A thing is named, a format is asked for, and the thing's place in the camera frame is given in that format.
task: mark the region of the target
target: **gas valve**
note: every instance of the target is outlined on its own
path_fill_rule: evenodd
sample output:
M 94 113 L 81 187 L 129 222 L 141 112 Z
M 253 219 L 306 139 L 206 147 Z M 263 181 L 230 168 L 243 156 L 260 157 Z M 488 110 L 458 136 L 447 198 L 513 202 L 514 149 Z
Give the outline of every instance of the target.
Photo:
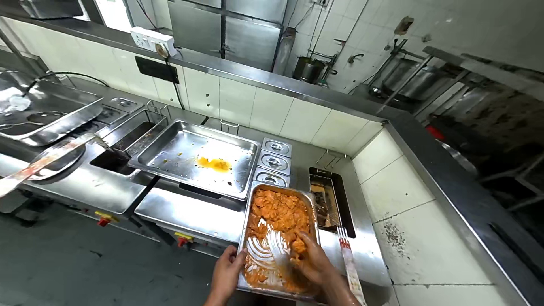
M 192 242 L 193 241 L 192 236 L 182 234 L 180 232 L 175 232 L 174 235 L 177 236 L 177 246 L 180 247 L 180 248 L 183 247 L 185 244 L 187 244 L 187 242 Z
M 119 222 L 119 219 L 117 219 L 116 217 L 114 217 L 112 215 L 108 215 L 107 213 L 103 213 L 101 211 L 95 211 L 95 215 L 100 217 L 100 220 L 98 220 L 97 224 L 100 225 L 101 227 L 105 227 L 111 221 Z

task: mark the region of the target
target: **kitchen floor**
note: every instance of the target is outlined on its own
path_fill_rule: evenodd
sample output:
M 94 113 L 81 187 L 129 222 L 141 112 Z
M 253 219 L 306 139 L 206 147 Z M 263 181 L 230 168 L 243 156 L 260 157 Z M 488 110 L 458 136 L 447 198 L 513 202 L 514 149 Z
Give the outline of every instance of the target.
M 215 258 L 57 205 L 44 219 L 25 228 L 0 218 L 0 306 L 202 305 L 208 295 Z M 237 291 L 229 305 L 278 302 Z

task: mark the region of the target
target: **steel pot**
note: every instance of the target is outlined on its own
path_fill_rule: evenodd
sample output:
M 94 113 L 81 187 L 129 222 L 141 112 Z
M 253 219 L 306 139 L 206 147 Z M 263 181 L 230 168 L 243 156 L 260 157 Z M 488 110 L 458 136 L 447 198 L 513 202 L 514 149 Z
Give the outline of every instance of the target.
M 293 78 L 306 83 L 316 84 L 323 68 L 325 68 L 325 63 L 322 61 L 301 56 L 293 71 Z
M 391 61 L 393 69 L 385 76 L 382 82 L 382 90 L 387 95 L 397 90 L 402 83 L 417 69 L 419 62 L 399 58 Z M 444 85 L 449 75 L 441 69 L 433 66 L 426 66 L 400 91 L 395 99 L 406 102 L 425 101 L 438 88 Z

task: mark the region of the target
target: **hand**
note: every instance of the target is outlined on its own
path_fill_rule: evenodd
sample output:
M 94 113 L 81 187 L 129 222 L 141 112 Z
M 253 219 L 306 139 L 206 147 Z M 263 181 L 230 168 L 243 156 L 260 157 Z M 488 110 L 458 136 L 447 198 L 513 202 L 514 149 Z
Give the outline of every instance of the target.
M 308 280 L 321 287 L 330 306 L 360 306 L 348 283 L 331 264 L 325 251 L 307 233 L 298 231 L 296 234 L 306 244 L 308 254 L 307 258 L 302 260 L 291 258 L 295 268 Z
M 291 263 L 306 276 L 312 283 L 323 287 L 325 283 L 336 276 L 338 272 L 329 261 L 325 251 L 315 243 L 307 233 L 297 231 L 297 236 L 304 241 L 308 249 L 306 259 L 296 260 L 291 258 Z
M 212 288 L 205 305 L 224 305 L 236 290 L 240 270 L 244 267 L 247 249 L 236 256 L 236 247 L 228 246 L 223 255 L 215 263 L 212 277 Z

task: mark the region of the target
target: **person's left hand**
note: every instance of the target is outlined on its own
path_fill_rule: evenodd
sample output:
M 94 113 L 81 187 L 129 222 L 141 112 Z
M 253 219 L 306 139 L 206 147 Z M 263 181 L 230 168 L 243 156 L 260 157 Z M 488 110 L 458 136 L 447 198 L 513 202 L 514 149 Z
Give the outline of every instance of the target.
M 223 255 L 215 263 L 212 277 L 212 288 L 209 293 L 208 301 L 212 304 L 224 305 L 228 298 L 236 290 L 238 285 L 238 276 L 244 267 L 245 257 L 248 254 L 247 249 L 243 249 L 236 256 L 236 247 L 228 246 Z

